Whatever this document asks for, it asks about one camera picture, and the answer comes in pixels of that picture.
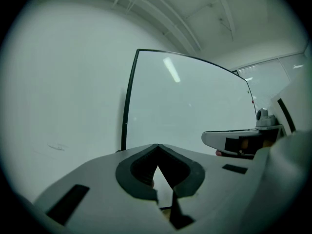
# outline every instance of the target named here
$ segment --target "white wall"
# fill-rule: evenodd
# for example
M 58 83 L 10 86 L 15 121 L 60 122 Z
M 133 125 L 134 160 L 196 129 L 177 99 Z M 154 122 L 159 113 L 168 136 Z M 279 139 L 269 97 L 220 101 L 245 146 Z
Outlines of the white wall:
M 33 3 L 2 50 L 1 156 L 32 202 L 77 166 L 120 149 L 136 49 L 176 51 L 152 25 L 110 5 Z

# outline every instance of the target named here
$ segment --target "black panel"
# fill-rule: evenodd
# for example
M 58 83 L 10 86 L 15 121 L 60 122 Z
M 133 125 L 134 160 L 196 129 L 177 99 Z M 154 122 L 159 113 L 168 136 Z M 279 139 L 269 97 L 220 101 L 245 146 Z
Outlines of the black panel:
M 63 198 L 47 213 L 57 223 L 64 225 L 75 208 L 87 194 L 89 187 L 75 185 Z
M 293 123 L 293 119 L 291 118 L 291 115 L 289 114 L 284 102 L 282 101 L 282 99 L 279 99 L 277 102 L 278 102 L 279 106 L 281 107 L 281 109 L 282 109 L 282 111 L 286 117 L 289 128 L 291 129 L 291 132 L 296 131 L 296 128 L 295 128 L 294 123 Z
M 247 172 L 247 169 L 248 169 L 245 167 L 233 166 L 233 165 L 229 165 L 229 164 L 226 164 L 222 168 L 229 170 L 229 171 L 232 171 L 232 172 L 235 172 L 235 173 L 239 173 L 239 174 L 245 174 Z
M 268 133 L 264 133 L 260 136 L 249 136 L 249 137 L 242 137 L 240 138 L 241 143 L 243 140 L 248 140 L 248 147 L 243 149 L 244 154 L 255 154 L 259 149 L 263 147 L 264 135 Z
M 168 210 L 168 209 L 171 209 L 172 208 L 172 206 L 167 206 L 167 207 L 160 207 L 159 209 L 161 209 L 161 210 Z
M 238 153 L 240 149 L 241 141 L 238 138 L 226 138 L 225 139 L 225 151 Z
M 254 156 L 239 155 L 239 154 L 238 155 L 232 155 L 232 154 L 227 154 L 227 153 L 224 153 L 224 152 L 222 152 L 222 157 L 254 159 Z

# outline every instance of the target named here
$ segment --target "ceiling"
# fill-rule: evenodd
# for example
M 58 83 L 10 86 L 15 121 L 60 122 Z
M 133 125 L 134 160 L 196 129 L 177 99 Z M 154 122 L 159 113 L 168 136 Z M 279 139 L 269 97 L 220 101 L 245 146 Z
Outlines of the ceiling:
M 144 18 L 181 53 L 205 59 L 302 30 L 283 0 L 108 1 Z

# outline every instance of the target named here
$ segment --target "ceiling light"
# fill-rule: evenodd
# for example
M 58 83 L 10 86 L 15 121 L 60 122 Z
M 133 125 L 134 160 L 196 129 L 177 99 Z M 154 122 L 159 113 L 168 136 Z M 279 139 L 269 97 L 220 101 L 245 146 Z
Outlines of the ceiling light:
M 303 65 L 294 65 L 293 68 L 301 68 Z
M 166 68 L 169 70 L 170 74 L 172 75 L 175 82 L 180 82 L 180 77 L 177 74 L 176 68 L 174 67 L 174 64 L 172 63 L 171 59 L 169 57 L 166 57 L 164 60 L 164 64 L 166 65 Z

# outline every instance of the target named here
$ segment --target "black slot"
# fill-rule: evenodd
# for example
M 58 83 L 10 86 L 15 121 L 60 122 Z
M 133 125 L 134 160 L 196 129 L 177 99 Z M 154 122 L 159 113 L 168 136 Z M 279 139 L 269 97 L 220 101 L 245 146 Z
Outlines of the black slot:
M 177 201 L 177 196 L 174 193 L 172 198 L 172 207 L 170 213 L 170 222 L 177 229 L 181 229 L 189 224 L 194 223 L 194 220 L 187 216 L 183 215 L 179 206 L 179 202 Z
M 289 125 L 289 128 L 291 129 L 291 132 L 296 131 L 296 128 L 294 126 L 294 123 L 293 123 L 293 120 L 291 118 L 291 115 L 289 114 L 289 112 L 288 112 L 284 102 L 282 101 L 282 99 L 279 99 L 277 102 L 278 102 L 279 106 L 281 107 L 281 109 L 282 109 L 282 111 L 283 111 L 283 113 L 284 113 L 284 115 L 286 117 L 286 120 L 287 120 L 287 123 Z
M 222 168 L 225 170 L 235 172 L 235 173 L 239 173 L 239 174 L 245 174 L 247 172 L 247 168 L 245 168 L 245 167 L 233 166 L 233 165 L 229 165 L 229 164 L 226 164 Z
M 172 206 L 167 206 L 167 207 L 160 207 L 161 210 L 168 210 L 168 209 L 171 209 Z
M 157 201 L 156 190 L 151 186 L 157 166 L 177 198 L 194 195 L 205 179 L 200 164 L 164 145 L 153 144 L 119 163 L 116 180 L 131 196 Z
M 48 211 L 47 215 L 55 222 L 64 225 L 87 194 L 88 190 L 89 187 L 75 185 Z
M 224 149 L 226 151 L 238 153 L 240 144 L 241 143 L 238 138 L 226 138 Z

